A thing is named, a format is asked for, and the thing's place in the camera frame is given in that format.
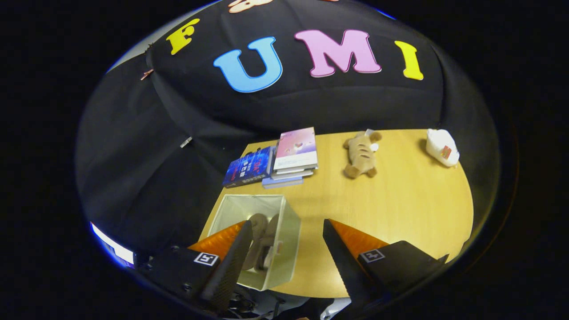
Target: stuffed animal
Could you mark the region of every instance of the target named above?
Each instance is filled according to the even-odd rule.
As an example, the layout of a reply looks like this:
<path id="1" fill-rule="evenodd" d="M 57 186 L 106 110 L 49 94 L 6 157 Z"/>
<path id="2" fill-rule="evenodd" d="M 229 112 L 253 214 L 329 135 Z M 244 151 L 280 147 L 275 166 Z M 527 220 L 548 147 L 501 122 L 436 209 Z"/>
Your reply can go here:
<path id="1" fill-rule="evenodd" d="M 377 174 L 376 158 L 373 155 L 372 143 L 381 139 L 379 131 L 373 131 L 369 135 L 365 131 L 358 132 L 352 139 L 344 142 L 344 148 L 348 149 L 350 162 L 344 169 L 345 174 L 355 179 L 360 174 L 367 174 L 373 177 Z"/>

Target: letter u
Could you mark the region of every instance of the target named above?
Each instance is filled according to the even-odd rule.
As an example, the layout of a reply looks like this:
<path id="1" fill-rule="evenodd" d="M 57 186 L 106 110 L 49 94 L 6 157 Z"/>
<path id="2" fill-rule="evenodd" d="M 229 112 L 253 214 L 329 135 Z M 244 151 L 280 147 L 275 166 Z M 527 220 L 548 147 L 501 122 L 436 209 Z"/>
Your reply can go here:
<path id="1" fill-rule="evenodd" d="M 243 68 L 239 60 L 241 50 L 231 50 L 219 56 L 213 65 L 221 69 L 225 79 L 235 91 L 249 93 L 263 90 L 277 82 L 283 72 L 281 60 L 273 48 L 274 42 L 275 38 L 268 36 L 257 39 L 247 46 L 251 50 L 257 50 L 265 64 L 265 73 L 258 77 L 250 77 Z"/>

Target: foam letter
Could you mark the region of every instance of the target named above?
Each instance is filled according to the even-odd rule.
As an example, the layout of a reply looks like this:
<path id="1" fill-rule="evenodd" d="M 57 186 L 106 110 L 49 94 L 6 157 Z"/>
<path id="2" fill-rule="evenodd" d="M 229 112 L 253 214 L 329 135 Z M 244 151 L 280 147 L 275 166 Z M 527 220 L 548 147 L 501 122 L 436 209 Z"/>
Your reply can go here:
<path id="1" fill-rule="evenodd" d="M 170 44 L 172 45 L 172 55 L 175 55 L 192 41 L 192 38 L 189 37 L 194 31 L 192 25 L 198 22 L 200 22 L 200 19 L 191 20 L 166 38 L 166 40 L 170 41 Z"/>
<path id="2" fill-rule="evenodd" d="M 359 30 L 346 30 L 342 43 L 338 44 L 320 30 L 305 30 L 294 35 L 304 41 L 314 68 L 310 70 L 313 77 L 326 77 L 334 74 L 334 68 L 326 62 L 327 55 L 342 72 L 348 72 L 352 55 L 356 58 L 353 69 L 359 73 L 377 73 L 381 67 L 376 63 L 372 49 L 369 46 L 369 34 Z"/>
<path id="3" fill-rule="evenodd" d="M 283 67 L 273 48 L 273 42 L 275 38 L 268 36 L 257 39 L 247 46 L 251 50 L 257 50 L 265 64 L 266 71 L 261 76 L 250 77 L 245 72 L 239 60 L 241 50 L 231 50 L 219 56 L 213 65 L 221 69 L 227 82 L 235 91 L 248 93 L 263 90 L 277 82 L 283 73 Z"/>
<path id="4" fill-rule="evenodd" d="M 419 62 L 417 61 L 417 49 L 412 45 L 403 42 L 395 41 L 395 45 L 401 49 L 403 52 L 403 59 L 405 60 L 405 70 L 403 70 L 403 75 L 415 80 L 423 80 L 424 76 L 419 69 Z"/>

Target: wooden table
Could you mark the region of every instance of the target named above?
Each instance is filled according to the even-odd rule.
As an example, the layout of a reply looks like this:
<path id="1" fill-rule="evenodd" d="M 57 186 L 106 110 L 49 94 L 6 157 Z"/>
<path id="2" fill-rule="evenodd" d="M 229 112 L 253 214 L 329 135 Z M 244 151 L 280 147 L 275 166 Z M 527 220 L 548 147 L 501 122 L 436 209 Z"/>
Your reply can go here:
<path id="1" fill-rule="evenodd" d="M 406 240 L 440 258 L 452 260 L 470 237 L 473 205 L 460 164 L 447 168 L 425 151 L 427 129 L 384 130 L 377 158 L 377 175 L 346 178 L 348 151 L 342 145 L 351 133 L 316 136 L 319 169 L 304 183 L 264 189 L 260 183 L 224 188 L 201 233 L 207 236 L 226 194 L 282 194 L 301 219 L 295 272 L 276 292 L 316 298 L 347 297 L 332 256 L 322 238 L 324 219 L 355 227 L 387 243 Z M 252 143 L 243 151 L 275 145 Z"/>

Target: pink letter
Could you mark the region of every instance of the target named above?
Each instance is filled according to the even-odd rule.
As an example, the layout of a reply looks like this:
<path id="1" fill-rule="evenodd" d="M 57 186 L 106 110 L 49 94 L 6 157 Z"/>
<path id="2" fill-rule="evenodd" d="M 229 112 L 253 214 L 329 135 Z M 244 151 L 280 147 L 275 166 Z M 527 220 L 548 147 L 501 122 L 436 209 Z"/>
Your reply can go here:
<path id="1" fill-rule="evenodd" d="M 305 30 L 298 32 L 294 38 L 304 41 L 314 68 L 310 70 L 313 77 L 326 77 L 334 74 L 334 68 L 326 62 L 326 54 L 342 72 L 348 72 L 352 54 L 356 58 L 353 68 L 359 73 L 377 73 L 381 67 L 376 63 L 372 49 L 368 42 L 369 34 L 359 30 L 346 30 L 342 44 L 336 43 L 320 30 Z"/>

